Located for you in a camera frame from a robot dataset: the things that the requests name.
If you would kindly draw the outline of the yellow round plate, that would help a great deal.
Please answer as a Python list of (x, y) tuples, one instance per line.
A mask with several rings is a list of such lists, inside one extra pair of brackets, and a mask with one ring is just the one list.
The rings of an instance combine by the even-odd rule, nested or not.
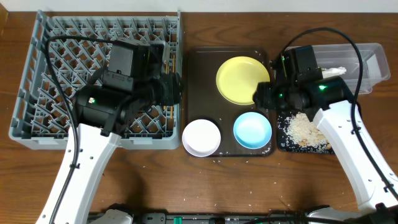
[(233, 57), (225, 61), (216, 74), (220, 94), (236, 105), (252, 105), (253, 94), (261, 82), (270, 82), (265, 66), (251, 57)]

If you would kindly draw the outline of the light blue bowl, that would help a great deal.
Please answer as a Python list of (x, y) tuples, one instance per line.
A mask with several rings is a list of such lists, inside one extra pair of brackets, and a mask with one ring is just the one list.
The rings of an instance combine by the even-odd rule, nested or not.
[(233, 125), (236, 141), (247, 149), (260, 149), (270, 143), (272, 126), (270, 121), (257, 112), (247, 112), (238, 116)]

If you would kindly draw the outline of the pink white bowl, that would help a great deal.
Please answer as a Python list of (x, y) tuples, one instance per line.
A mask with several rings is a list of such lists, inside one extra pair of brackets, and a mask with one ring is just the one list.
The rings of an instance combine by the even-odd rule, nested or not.
[(208, 157), (221, 143), (217, 125), (207, 119), (196, 119), (186, 125), (182, 134), (185, 150), (195, 157)]

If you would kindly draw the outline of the white paper napkin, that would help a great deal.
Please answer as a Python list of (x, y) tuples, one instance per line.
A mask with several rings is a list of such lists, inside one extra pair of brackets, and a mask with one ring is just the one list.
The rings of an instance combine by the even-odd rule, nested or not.
[(338, 67), (338, 68), (323, 68), (322, 69), (322, 76), (323, 78), (330, 78), (335, 76), (340, 76), (346, 73), (345, 67)]

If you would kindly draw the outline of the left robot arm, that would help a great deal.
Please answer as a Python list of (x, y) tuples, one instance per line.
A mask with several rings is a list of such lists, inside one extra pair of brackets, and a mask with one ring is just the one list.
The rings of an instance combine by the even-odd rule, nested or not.
[(152, 106), (181, 100), (180, 75), (166, 71), (164, 41), (120, 38), (109, 63), (66, 103), (70, 129), (63, 161), (39, 223), (83, 223), (103, 171), (132, 121)]

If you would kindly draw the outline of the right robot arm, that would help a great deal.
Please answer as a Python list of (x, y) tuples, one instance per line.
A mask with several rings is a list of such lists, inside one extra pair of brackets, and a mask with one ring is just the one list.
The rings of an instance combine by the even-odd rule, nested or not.
[(325, 73), (343, 57), (360, 56), (347, 44), (289, 47), (272, 65), (275, 82), (259, 83), (253, 100), (259, 108), (305, 113), (326, 137), (361, 212), (346, 221), (397, 223), (397, 175), (368, 133), (351, 88), (341, 75)]

